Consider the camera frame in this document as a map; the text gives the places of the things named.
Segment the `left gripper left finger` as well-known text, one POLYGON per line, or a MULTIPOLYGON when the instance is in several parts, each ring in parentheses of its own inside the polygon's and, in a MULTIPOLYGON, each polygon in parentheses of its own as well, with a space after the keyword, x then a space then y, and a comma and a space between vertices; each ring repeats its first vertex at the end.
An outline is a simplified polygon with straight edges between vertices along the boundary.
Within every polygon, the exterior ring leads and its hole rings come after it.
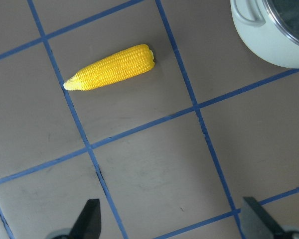
POLYGON ((99 199, 89 199, 70 233, 70 239, 98 239, 101 234, 101 207, 99 199))

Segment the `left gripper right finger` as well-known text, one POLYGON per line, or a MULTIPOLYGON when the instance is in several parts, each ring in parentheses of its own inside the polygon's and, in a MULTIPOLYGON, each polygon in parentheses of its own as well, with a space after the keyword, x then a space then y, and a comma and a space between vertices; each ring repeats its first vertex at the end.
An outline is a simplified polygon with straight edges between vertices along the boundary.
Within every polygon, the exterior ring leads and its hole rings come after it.
POLYGON ((283 228, 254 197, 243 197, 241 231, 246 239, 282 239, 283 228))

